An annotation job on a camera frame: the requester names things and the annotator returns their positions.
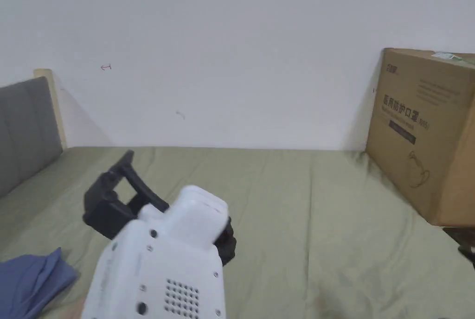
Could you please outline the person's left hand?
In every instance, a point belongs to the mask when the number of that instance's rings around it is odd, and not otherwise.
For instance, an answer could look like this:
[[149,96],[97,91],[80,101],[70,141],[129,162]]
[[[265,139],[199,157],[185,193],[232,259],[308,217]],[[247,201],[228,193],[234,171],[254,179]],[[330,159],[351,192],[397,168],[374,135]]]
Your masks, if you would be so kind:
[[84,309],[84,305],[86,302],[87,296],[84,295],[80,297],[74,304],[74,307],[70,313],[70,319],[81,319],[82,313]]

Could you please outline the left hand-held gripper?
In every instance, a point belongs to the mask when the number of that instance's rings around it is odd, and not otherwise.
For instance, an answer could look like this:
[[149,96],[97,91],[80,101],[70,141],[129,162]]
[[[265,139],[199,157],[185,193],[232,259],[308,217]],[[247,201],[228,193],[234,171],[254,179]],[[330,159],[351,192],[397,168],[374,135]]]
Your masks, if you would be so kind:
[[[82,318],[225,319],[215,242],[229,222],[227,203],[188,185],[169,206],[139,177],[134,154],[127,150],[84,195],[84,221],[117,234],[99,257]],[[136,192],[127,205],[115,192],[123,178]]]

